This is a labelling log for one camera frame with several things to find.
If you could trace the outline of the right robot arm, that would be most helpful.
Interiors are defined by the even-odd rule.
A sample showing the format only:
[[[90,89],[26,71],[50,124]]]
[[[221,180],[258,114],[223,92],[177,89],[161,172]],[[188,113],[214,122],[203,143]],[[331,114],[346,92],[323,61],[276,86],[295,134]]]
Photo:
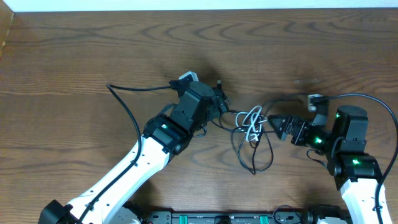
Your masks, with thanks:
[[[324,167],[334,178],[353,223],[391,223],[379,164],[364,151],[366,110],[339,106],[330,131],[293,115],[270,115],[268,121],[279,139],[292,135],[292,144],[326,156]]]

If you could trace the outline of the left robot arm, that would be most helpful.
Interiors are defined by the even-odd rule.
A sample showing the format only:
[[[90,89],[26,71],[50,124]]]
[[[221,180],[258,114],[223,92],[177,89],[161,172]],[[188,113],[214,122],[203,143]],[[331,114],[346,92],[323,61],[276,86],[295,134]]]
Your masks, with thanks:
[[[210,87],[199,81],[170,82],[179,103],[165,106],[148,120],[128,154],[101,180],[62,205],[51,201],[39,223],[110,223],[139,187],[184,151],[197,131],[228,110],[222,84]]]

